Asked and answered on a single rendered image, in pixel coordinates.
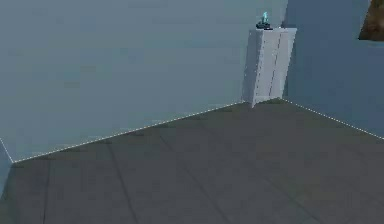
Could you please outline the white tall cupboard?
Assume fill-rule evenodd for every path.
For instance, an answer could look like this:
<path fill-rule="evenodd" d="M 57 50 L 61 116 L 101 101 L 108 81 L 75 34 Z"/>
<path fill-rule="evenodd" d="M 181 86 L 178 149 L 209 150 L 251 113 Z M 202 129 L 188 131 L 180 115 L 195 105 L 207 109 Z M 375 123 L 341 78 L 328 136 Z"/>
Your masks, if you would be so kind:
<path fill-rule="evenodd" d="M 248 35 L 241 99 L 252 107 L 282 98 L 296 28 L 251 29 Z"/>

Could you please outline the teal statuette on black base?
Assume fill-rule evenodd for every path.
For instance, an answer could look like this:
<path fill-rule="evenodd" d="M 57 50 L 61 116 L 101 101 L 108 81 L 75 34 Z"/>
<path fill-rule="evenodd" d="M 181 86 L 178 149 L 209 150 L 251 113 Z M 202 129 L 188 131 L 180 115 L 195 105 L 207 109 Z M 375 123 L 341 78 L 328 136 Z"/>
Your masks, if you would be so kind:
<path fill-rule="evenodd" d="M 271 24 L 268 20 L 268 13 L 264 12 L 261 20 L 256 24 L 257 29 L 272 30 Z"/>

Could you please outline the brown framed wall picture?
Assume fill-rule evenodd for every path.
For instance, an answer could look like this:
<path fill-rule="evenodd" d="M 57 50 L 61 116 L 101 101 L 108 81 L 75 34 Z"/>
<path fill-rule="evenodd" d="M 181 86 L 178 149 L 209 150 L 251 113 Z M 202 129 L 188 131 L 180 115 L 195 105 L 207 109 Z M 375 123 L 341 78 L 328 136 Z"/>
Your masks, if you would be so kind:
<path fill-rule="evenodd" d="M 370 0 L 358 39 L 384 42 L 384 0 Z"/>

